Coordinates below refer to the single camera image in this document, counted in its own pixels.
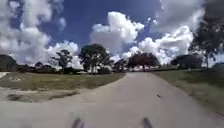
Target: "green grass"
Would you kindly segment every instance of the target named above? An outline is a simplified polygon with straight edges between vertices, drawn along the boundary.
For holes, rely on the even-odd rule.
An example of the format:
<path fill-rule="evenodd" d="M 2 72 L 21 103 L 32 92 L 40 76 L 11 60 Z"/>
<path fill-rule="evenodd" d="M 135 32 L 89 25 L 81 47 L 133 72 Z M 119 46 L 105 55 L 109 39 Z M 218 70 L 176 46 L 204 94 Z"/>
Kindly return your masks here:
<path fill-rule="evenodd" d="M 202 105 L 224 115 L 224 77 L 210 70 L 155 72 L 186 91 Z"/>
<path fill-rule="evenodd" d="M 10 73 L 0 79 L 0 86 L 21 90 L 93 89 L 122 78 L 124 74 L 110 75 L 52 75 Z"/>

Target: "treeline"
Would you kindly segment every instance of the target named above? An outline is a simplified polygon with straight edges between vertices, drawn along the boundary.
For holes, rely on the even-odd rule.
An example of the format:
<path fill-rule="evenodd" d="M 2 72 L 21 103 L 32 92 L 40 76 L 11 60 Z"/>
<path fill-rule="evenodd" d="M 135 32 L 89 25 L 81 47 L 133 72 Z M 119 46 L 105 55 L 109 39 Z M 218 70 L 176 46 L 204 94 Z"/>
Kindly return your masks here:
<path fill-rule="evenodd" d="M 85 71 L 91 74 L 109 74 L 111 72 L 132 71 L 136 67 L 139 67 L 144 72 L 146 69 L 171 68 L 172 66 L 180 69 L 194 69 L 201 68 L 203 63 L 202 57 L 198 54 L 180 55 L 168 65 L 161 65 L 159 59 L 152 53 L 138 52 L 127 60 L 120 59 L 117 62 L 112 61 L 110 57 L 111 55 L 106 49 L 99 44 L 86 45 L 81 49 L 79 58 L 83 69 L 69 67 L 73 56 L 66 49 L 57 52 L 57 56 L 51 57 L 49 59 L 50 65 L 45 65 L 42 62 L 37 62 L 34 66 L 18 65 L 12 57 L 0 55 L 0 71 L 61 74 L 77 74 Z"/>

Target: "shrub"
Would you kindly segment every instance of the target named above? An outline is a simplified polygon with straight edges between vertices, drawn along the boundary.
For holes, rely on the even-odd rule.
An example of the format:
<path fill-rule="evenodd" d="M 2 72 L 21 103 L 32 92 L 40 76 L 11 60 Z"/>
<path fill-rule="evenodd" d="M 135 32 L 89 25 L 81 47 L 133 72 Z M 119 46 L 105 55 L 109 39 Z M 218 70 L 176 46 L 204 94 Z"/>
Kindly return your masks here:
<path fill-rule="evenodd" d="M 111 70 L 109 68 L 101 67 L 98 69 L 98 74 L 111 74 Z"/>
<path fill-rule="evenodd" d="M 78 74 L 78 72 L 80 72 L 80 71 L 83 71 L 83 70 L 81 70 L 81 69 L 74 69 L 72 67 L 68 67 L 68 68 L 64 69 L 64 74 Z"/>
<path fill-rule="evenodd" d="M 224 63 L 216 63 L 210 71 L 219 77 L 224 77 Z"/>

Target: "bush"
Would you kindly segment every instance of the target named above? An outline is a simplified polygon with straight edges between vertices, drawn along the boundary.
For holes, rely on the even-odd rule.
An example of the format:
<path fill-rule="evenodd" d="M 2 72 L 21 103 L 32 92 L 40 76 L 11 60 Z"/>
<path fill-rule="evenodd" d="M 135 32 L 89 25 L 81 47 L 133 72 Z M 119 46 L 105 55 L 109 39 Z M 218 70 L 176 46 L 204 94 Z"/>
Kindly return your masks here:
<path fill-rule="evenodd" d="M 202 57 L 198 54 L 180 55 L 171 61 L 179 69 L 197 69 L 202 66 Z"/>
<path fill-rule="evenodd" d="M 72 67 L 65 68 L 64 74 L 78 74 L 78 72 L 83 71 L 81 69 L 74 69 Z"/>
<path fill-rule="evenodd" d="M 43 65 L 42 67 L 36 68 L 34 73 L 55 74 L 56 73 L 56 69 L 51 67 L 50 65 Z"/>
<path fill-rule="evenodd" d="M 224 77 L 224 63 L 215 64 L 210 71 L 219 77 Z"/>
<path fill-rule="evenodd" d="M 111 74 L 111 70 L 109 68 L 101 67 L 98 69 L 98 74 Z"/>
<path fill-rule="evenodd" d="M 24 65 L 18 65 L 17 66 L 17 71 L 19 73 L 26 73 L 27 72 L 27 68 Z"/>
<path fill-rule="evenodd" d="M 2 72 L 15 72 L 17 62 L 11 56 L 0 54 L 0 69 Z"/>

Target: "road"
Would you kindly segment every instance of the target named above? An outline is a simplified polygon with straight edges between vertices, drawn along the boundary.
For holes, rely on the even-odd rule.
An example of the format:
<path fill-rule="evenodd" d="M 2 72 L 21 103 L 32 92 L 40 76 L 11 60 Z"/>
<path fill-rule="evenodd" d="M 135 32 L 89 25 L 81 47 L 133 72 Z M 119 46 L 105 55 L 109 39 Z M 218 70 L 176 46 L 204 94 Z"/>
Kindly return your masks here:
<path fill-rule="evenodd" d="M 224 128 L 183 91 L 143 73 L 44 103 L 0 102 L 0 128 Z"/>

